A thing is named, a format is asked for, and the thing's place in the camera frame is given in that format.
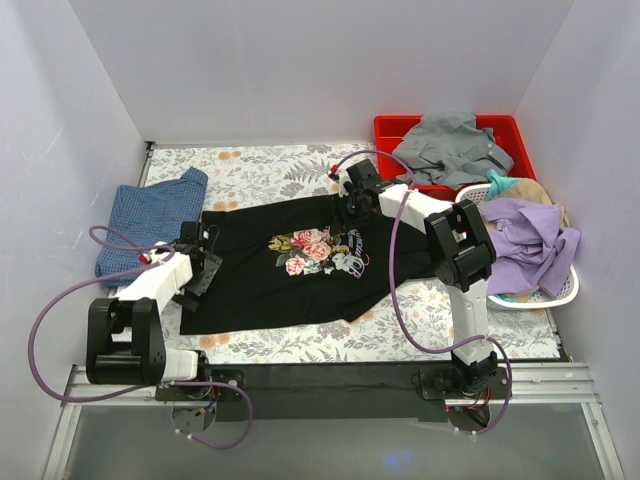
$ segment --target tan cloth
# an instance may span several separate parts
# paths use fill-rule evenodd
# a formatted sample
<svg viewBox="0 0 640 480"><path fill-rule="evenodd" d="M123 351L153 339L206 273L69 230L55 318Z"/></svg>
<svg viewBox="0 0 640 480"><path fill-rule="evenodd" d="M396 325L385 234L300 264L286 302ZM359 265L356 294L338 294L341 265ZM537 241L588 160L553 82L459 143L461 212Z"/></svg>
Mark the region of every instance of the tan cloth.
<svg viewBox="0 0 640 480"><path fill-rule="evenodd" d="M554 205L554 203L551 201L551 198L549 198L549 195L547 195L546 190L542 188L542 185L530 178L521 179L509 190L504 192L502 195L498 195L495 198L522 198L524 200L529 200L530 202L542 203L544 205ZM567 212L562 205L561 208L562 226L570 227L571 225L569 224Z"/></svg>
<svg viewBox="0 0 640 480"><path fill-rule="evenodd" d="M522 178L515 185L509 188L506 192L501 195L494 197L492 200L496 198L522 198L523 200L529 200L530 202L542 203L544 205L553 205L554 203L549 198L547 191L542 188L535 180L530 178ZM564 207L560 205L562 208L562 226L570 227L569 218L567 217L567 212ZM493 222L484 222L487 228L495 229L496 224ZM538 291L538 287L527 290L526 292L520 293L507 293L505 296L512 298L517 303L526 303L531 297L532 294Z"/></svg>

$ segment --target black garment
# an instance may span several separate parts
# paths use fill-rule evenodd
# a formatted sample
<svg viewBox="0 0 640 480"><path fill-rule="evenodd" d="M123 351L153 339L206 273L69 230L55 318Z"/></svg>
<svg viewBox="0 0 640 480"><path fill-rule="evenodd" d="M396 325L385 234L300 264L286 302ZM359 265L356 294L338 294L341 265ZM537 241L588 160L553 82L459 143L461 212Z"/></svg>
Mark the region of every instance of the black garment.
<svg viewBox="0 0 640 480"><path fill-rule="evenodd" d="M389 293L393 219L374 215L357 231L328 234L332 196L234 212L204 212L219 227L223 262L200 307L183 310L180 333L222 333L355 320ZM401 224L398 285L433 276L426 237Z"/></svg>

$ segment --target white plastic basket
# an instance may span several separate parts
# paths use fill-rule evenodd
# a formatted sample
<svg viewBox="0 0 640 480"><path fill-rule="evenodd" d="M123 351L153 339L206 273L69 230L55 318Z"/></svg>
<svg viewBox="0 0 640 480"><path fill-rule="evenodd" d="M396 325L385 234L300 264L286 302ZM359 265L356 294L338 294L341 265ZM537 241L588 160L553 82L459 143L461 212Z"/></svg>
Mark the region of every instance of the white plastic basket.
<svg viewBox="0 0 640 480"><path fill-rule="evenodd" d="M462 190L460 190L460 192L458 192L458 195L456 196L456 202L467 199L471 200L473 203L480 203L487 196L487 192L489 192L490 186L490 183L482 183L479 185L472 185L470 187L463 188ZM553 298L552 296L547 295L541 290L538 290L536 293L531 295L531 298L529 298L529 301L527 301L526 303L506 302L494 295L489 295L487 297L487 299L489 300L487 302L487 307L493 308L495 310L527 310L559 307L560 305L565 305L576 298L579 288L580 283L578 282L578 275L576 274L576 270L572 265L569 278L563 285L562 291L557 298Z"/></svg>

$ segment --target purple cloth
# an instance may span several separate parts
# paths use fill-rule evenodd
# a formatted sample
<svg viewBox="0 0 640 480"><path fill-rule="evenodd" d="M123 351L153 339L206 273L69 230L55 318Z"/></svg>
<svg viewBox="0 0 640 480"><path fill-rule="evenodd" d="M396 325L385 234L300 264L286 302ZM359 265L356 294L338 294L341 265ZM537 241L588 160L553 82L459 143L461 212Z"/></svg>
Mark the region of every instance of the purple cloth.
<svg viewBox="0 0 640 480"><path fill-rule="evenodd" d="M520 293L538 285L557 297L567 281L580 231L563 228L560 205L521 198L497 198L478 206L489 230L497 260L487 294Z"/></svg>

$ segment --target wall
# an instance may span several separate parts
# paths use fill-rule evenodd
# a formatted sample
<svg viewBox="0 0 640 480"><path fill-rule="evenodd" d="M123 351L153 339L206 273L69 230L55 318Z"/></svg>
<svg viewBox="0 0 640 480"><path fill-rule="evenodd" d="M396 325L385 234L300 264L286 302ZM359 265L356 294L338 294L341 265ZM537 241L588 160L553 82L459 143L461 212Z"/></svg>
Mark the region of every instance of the wall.
<svg viewBox="0 0 640 480"><path fill-rule="evenodd" d="M578 0L516 110L536 173L583 233L581 291L554 313L592 368L627 478L640 478L639 3Z"/></svg>
<svg viewBox="0 0 640 480"><path fill-rule="evenodd" d="M573 0L71 0L142 136L371 138L380 113L513 113Z"/></svg>
<svg viewBox="0 0 640 480"><path fill-rule="evenodd" d="M93 275L87 227L109 219L116 186L137 181L144 143L66 0L0 0L0 476L40 478L59 402L27 366L44 304ZM45 320L42 373L66 384L83 362L86 289Z"/></svg>

